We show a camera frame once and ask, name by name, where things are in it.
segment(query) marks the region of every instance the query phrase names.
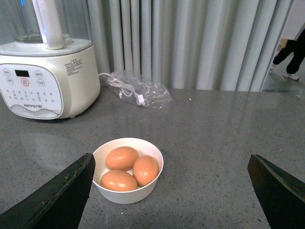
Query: table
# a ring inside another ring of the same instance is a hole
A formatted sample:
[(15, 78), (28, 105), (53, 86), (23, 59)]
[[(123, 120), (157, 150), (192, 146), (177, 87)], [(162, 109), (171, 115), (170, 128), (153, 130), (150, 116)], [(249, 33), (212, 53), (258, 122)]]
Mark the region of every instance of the table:
[(139, 108), (107, 88), (73, 119), (33, 120), (0, 100), (0, 213), (113, 139), (156, 145), (153, 192), (120, 205), (92, 185), (80, 229), (270, 228), (247, 172), (260, 154), (305, 181), (305, 104), (294, 94), (169, 90), (168, 110)]

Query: person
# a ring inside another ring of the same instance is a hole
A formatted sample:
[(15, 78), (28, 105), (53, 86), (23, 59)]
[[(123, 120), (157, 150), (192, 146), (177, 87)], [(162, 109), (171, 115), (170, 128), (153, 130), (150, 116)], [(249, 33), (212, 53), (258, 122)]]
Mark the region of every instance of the person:
[(286, 71), (283, 76), (292, 80), (299, 80), (299, 77), (295, 74), (305, 57), (305, 29), (301, 32), (300, 36), (295, 40), (288, 40), (286, 46), (278, 53), (273, 59), (270, 70), (272, 71), (276, 65), (286, 59), (289, 54), (294, 53), (294, 56), (290, 63), (286, 67)]

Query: white label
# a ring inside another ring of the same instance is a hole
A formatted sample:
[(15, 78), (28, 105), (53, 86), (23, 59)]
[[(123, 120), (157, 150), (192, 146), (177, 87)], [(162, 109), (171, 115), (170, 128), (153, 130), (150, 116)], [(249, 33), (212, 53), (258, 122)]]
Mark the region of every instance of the white label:
[(82, 68), (82, 62), (81, 59), (73, 59), (69, 63), (66, 63), (65, 65), (67, 76), (74, 75), (80, 72)]

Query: clear plastic bag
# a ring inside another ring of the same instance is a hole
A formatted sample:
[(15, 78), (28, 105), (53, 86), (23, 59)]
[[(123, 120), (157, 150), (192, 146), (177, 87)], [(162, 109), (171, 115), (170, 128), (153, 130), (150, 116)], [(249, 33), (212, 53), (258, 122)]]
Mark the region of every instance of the clear plastic bag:
[(105, 85), (121, 100), (146, 108), (170, 108), (174, 101), (161, 83), (146, 82), (133, 71), (99, 74)]

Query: brown egg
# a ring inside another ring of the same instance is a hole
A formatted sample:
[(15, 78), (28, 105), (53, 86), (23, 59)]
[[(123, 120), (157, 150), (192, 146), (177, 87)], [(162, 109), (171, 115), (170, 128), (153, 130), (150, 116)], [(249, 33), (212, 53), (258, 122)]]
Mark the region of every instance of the brown egg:
[(122, 170), (110, 170), (101, 178), (101, 186), (118, 192), (132, 191), (138, 188), (134, 177)]
[(127, 171), (132, 168), (139, 157), (138, 151), (129, 146), (121, 146), (112, 150), (106, 157), (106, 166), (109, 169)]
[(133, 164), (132, 174), (140, 187), (151, 183), (158, 173), (158, 161), (149, 155), (139, 157)]

